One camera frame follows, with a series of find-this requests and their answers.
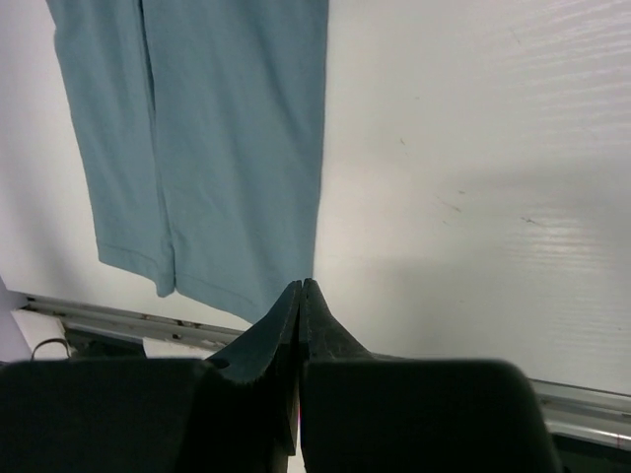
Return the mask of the teal blue t-shirt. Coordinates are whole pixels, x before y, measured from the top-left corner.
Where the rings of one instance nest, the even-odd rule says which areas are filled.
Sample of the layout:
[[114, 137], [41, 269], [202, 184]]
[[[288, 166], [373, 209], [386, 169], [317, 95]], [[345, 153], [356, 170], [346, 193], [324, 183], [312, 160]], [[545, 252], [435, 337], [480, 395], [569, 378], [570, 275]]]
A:
[[51, 1], [99, 260], [247, 322], [314, 272], [325, 1]]

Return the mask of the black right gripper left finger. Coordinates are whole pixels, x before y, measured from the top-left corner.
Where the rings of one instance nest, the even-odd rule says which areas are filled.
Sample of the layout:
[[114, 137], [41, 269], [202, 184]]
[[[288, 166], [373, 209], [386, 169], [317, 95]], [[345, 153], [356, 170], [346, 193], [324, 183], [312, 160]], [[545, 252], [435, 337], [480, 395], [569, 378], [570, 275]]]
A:
[[5, 472], [280, 472], [295, 450], [291, 361], [302, 285], [212, 357], [13, 363]]

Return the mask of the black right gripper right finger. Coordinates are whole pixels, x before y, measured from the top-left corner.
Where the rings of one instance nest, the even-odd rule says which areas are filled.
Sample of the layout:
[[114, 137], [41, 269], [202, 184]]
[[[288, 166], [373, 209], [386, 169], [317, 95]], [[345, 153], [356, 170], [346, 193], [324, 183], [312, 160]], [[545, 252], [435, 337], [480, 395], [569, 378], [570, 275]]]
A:
[[[350, 334], [314, 280], [303, 287], [301, 323], [317, 335]], [[509, 363], [329, 358], [312, 355], [315, 342], [300, 345], [301, 445], [310, 472], [562, 468], [529, 381]]]

